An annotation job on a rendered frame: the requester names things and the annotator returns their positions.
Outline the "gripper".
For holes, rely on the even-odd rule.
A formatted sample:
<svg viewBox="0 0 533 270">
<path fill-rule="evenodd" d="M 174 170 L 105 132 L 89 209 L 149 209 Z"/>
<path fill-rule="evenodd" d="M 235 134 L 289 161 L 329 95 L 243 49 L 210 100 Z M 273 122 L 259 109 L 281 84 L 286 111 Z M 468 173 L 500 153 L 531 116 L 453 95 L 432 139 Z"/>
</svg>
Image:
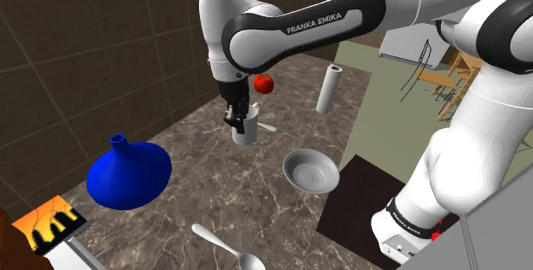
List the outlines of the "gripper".
<svg viewBox="0 0 533 270">
<path fill-rule="evenodd" d="M 249 80 L 244 78 L 235 82 L 219 81 L 218 86 L 220 95 L 227 104 L 224 122 L 232 125 L 234 120 L 237 134 L 244 134 L 244 120 L 247 117 L 247 104 L 249 104 Z"/>
</svg>

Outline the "white mug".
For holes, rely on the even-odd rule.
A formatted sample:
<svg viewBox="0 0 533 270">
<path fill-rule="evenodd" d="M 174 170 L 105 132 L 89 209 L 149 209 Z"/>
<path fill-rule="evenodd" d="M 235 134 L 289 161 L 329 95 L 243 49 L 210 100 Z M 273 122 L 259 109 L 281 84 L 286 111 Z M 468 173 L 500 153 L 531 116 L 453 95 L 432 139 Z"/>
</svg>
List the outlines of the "white mug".
<svg viewBox="0 0 533 270">
<path fill-rule="evenodd" d="M 249 105 L 249 112 L 243 120 L 244 134 L 239 134 L 233 127 L 232 140 L 239 145 L 251 145 L 257 139 L 257 120 L 260 113 L 260 104 L 254 103 Z"/>
</svg>

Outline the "red tomato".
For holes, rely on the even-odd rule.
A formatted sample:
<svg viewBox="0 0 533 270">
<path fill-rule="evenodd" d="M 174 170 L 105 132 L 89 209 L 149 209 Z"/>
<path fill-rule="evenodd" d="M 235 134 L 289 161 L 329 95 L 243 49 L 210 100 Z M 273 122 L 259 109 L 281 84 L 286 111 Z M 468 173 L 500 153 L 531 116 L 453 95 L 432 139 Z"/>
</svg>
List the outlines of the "red tomato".
<svg viewBox="0 0 533 270">
<path fill-rule="evenodd" d="M 261 94 L 268 94 L 273 91 L 274 82 L 272 77 L 267 73 L 260 73 L 255 76 L 253 86 Z"/>
</svg>

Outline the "grey bowl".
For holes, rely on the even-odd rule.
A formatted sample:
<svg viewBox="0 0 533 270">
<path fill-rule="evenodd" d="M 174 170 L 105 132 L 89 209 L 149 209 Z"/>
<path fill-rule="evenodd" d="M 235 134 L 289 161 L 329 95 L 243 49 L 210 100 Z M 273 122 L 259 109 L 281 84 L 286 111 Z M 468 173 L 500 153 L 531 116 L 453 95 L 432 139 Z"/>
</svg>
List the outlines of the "grey bowl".
<svg viewBox="0 0 533 270">
<path fill-rule="evenodd" d="M 283 161 L 284 175 L 298 190 L 321 195 L 333 191 L 340 173 L 333 160 L 312 149 L 292 150 Z"/>
</svg>

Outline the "white paper towel roll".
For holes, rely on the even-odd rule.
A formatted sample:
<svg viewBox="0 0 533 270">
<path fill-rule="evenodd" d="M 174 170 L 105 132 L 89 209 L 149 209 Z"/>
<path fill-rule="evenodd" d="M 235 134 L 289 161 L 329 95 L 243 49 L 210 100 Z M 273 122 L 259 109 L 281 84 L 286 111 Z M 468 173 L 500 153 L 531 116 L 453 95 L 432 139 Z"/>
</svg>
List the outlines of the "white paper towel roll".
<svg viewBox="0 0 533 270">
<path fill-rule="evenodd" d="M 330 111 L 342 72 L 343 70 L 335 64 L 330 64 L 326 69 L 316 105 L 318 113 L 327 114 Z"/>
</svg>

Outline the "blue vase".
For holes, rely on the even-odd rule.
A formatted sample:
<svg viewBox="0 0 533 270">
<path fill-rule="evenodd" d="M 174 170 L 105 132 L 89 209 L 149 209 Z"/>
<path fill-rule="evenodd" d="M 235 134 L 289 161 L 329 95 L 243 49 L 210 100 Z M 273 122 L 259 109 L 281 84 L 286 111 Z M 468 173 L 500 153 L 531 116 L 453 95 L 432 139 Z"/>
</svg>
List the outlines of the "blue vase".
<svg viewBox="0 0 533 270">
<path fill-rule="evenodd" d="M 93 163 L 85 180 L 92 199 L 115 210 L 139 208 L 156 199 L 172 173 L 169 154 L 157 144 L 130 143 L 122 133 L 109 142 L 112 149 Z"/>
</svg>

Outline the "large grey spoon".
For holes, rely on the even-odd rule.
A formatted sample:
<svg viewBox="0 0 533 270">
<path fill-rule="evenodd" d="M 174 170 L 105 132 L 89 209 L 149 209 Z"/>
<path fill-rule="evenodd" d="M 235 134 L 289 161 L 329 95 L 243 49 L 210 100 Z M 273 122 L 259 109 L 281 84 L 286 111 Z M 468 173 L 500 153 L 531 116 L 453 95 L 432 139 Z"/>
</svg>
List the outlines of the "large grey spoon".
<svg viewBox="0 0 533 270">
<path fill-rule="evenodd" d="M 223 249 L 226 249 L 228 252 L 236 256 L 240 270 L 266 270 L 266 266 L 257 256 L 250 253 L 241 253 L 236 251 L 211 233 L 211 231 L 206 229 L 204 226 L 195 223 L 191 226 L 191 230 L 199 237 Z"/>
</svg>

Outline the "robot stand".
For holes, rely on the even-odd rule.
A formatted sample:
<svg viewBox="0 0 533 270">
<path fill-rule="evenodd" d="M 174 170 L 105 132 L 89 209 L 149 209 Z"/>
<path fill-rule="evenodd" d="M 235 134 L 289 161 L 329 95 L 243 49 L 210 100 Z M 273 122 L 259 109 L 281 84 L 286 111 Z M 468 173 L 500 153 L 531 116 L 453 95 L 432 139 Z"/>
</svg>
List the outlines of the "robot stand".
<svg viewBox="0 0 533 270">
<path fill-rule="evenodd" d="M 371 217 L 385 207 L 404 184 L 360 156 L 340 172 L 329 193 L 317 232 L 383 270 L 400 265 L 382 254 L 371 229 Z"/>
</svg>

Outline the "white table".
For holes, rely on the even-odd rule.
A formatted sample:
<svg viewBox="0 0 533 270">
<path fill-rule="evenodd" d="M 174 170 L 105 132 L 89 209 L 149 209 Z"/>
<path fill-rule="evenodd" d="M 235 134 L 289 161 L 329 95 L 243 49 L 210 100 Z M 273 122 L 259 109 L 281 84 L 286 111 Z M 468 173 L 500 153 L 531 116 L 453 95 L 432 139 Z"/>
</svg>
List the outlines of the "white table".
<svg viewBox="0 0 533 270">
<path fill-rule="evenodd" d="M 433 69 L 440 63 L 449 48 L 449 44 L 441 39 L 434 25 L 421 23 L 387 31 L 378 55 L 416 65 L 426 40 L 431 46 L 427 65 Z"/>
</svg>

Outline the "book with orange cover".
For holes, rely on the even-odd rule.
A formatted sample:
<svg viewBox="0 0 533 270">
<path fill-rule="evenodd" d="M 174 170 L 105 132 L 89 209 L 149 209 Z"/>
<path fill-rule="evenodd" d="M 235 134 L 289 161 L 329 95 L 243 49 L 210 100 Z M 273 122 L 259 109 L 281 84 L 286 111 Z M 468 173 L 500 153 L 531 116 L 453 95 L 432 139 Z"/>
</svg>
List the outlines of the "book with orange cover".
<svg viewBox="0 0 533 270">
<path fill-rule="evenodd" d="M 108 270 L 78 239 L 88 220 L 57 195 L 12 223 L 54 270 Z"/>
</svg>

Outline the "wooden chair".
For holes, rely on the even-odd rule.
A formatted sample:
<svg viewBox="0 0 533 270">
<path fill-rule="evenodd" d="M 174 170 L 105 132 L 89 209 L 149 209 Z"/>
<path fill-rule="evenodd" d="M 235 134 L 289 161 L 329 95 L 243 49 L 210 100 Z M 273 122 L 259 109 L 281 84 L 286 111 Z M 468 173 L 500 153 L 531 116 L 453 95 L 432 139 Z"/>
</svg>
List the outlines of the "wooden chair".
<svg viewBox="0 0 533 270">
<path fill-rule="evenodd" d="M 431 92 L 431 95 L 436 98 L 439 98 L 445 90 L 449 90 L 449 93 L 443 98 L 443 106 L 438 112 L 437 121 L 442 121 L 444 118 L 451 119 L 448 113 L 452 108 L 460 105 L 482 65 L 481 59 L 459 52 L 451 68 L 444 75 L 421 69 L 415 71 L 416 81 L 422 80 L 436 86 Z"/>
</svg>

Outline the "brown rounded object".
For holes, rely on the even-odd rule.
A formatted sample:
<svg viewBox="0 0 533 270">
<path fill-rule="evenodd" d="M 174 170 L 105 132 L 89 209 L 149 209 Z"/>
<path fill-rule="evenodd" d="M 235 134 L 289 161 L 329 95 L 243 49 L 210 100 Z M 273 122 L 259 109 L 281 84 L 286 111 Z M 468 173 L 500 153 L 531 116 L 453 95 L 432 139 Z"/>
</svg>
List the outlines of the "brown rounded object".
<svg viewBox="0 0 533 270">
<path fill-rule="evenodd" d="M 11 225 L 7 212 L 0 208 L 0 270 L 54 270 L 50 261 L 36 255 L 26 236 Z"/>
</svg>

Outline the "grey cabinet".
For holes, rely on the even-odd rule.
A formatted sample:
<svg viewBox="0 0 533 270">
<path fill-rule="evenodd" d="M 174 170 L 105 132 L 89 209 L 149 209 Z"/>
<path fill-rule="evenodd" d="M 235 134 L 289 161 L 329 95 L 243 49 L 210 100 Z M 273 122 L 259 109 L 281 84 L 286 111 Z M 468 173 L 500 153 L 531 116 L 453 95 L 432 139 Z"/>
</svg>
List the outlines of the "grey cabinet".
<svg viewBox="0 0 533 270">
<path fill-rule="evenodd" d="M 533 270 L 533 164 L 397 270 Z"/>
</svg>

